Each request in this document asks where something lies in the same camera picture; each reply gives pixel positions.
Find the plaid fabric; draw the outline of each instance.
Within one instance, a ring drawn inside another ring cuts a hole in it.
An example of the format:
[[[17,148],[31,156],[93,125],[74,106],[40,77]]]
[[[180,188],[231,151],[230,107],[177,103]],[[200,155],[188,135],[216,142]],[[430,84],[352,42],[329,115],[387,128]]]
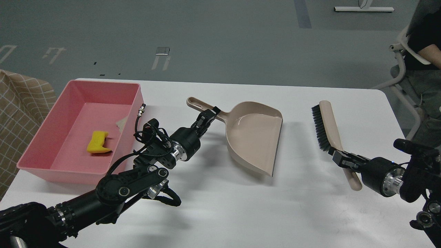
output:
[[[0,200],[55,100],[48,82],[0,70]]]

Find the scrub brush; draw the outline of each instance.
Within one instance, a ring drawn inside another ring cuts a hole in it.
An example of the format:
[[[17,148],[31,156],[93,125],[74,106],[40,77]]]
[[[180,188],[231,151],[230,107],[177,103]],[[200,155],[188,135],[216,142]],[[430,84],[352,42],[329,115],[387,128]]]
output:
[[[329,151],[331,147],[334,147],[343,151],[331,103],[326,100],[320,101],[317,106],[312,107],[312,116],[320,149]],[[351,189],[361,190],[363,185],[355,171],[347,168],[343,168],[343,171]]]

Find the gray pants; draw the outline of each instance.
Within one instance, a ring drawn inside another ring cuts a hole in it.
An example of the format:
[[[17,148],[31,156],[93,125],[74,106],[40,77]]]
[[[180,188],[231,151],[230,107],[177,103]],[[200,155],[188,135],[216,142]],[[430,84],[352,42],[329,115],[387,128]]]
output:
[[[441,70],[407,71],[406,78],[422,96],[420,107],[428,115],[412,141],[438,147],[441,145]]]

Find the black bristles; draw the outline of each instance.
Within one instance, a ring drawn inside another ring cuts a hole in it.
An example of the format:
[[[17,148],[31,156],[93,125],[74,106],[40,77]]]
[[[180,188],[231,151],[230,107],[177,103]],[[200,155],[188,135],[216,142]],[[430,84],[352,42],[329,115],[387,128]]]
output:
[[[321,117],[320,105],[314,106],[311,109],[315,123],[315,132],[317,133],[318,145],[323,151],[329,151],[331,144],[326,136],[325,126]]]

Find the yellow sponge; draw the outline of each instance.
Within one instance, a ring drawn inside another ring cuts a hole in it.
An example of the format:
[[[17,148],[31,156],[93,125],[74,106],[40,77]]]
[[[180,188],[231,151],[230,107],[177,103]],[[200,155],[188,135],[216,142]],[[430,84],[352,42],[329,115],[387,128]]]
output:
[[[92,134],[92,139],[87,146],[87,151],[90,153],[105,153],[110,152],[109,148],[103,147],[104,140],[109,135],[108,132],[105,131],[94,131]]]

